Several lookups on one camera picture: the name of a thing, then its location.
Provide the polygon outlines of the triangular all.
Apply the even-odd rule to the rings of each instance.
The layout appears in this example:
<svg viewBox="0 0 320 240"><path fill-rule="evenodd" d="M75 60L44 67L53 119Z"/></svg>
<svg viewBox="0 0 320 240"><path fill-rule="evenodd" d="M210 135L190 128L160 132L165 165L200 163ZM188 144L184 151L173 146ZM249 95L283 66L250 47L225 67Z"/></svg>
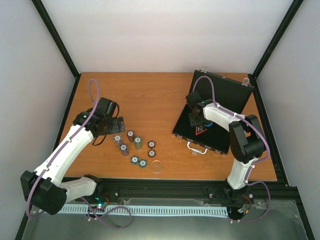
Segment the triangular all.
<svg viewBox="0 0 320 240"><path fill-rule="evenodd" d="M200 134L202 134L202 133L204 133L204 132L206 132L206 131L207 131L207 128L204 127L204 126L199 126L199 125L197 125L197 126L195 127L195 135L196 135L196 136L198 136L198 135L200 135Z"/></svg>

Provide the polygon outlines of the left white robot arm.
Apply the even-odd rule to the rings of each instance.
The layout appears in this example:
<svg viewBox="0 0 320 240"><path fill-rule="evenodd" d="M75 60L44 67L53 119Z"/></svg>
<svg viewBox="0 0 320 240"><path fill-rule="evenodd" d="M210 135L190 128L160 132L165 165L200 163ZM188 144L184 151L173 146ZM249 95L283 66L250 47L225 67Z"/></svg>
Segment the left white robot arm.
<svg viewBox="0 0 320 240"><path fill-rule="evenodd" d="M103 198L103 181L91 174L63 182L63 178L81 151L99 136L125 132L123 117L111 117L100 111L90 115L81 112L73 121L66 137L52 154L33 172L26 170L20 177L24 199L50 214L57 214L73 200L88 196L92 201Z"/></svg>

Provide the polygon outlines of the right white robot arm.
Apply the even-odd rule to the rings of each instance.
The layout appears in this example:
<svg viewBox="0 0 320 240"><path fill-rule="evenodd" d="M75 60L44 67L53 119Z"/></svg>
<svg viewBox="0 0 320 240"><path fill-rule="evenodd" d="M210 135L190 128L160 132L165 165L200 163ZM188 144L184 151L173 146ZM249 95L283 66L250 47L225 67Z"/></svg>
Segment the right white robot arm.
<svg viewBox="0 0 320 240"><path fill-rule="evenodd" d="M186 96L186 103L195 117L196 128L204 131L214 123L228 131L234 161L226 181L233 190L245 187L254 163L270 150L258 118L233 112L213 99L202 100L196 91Z"/></svg>

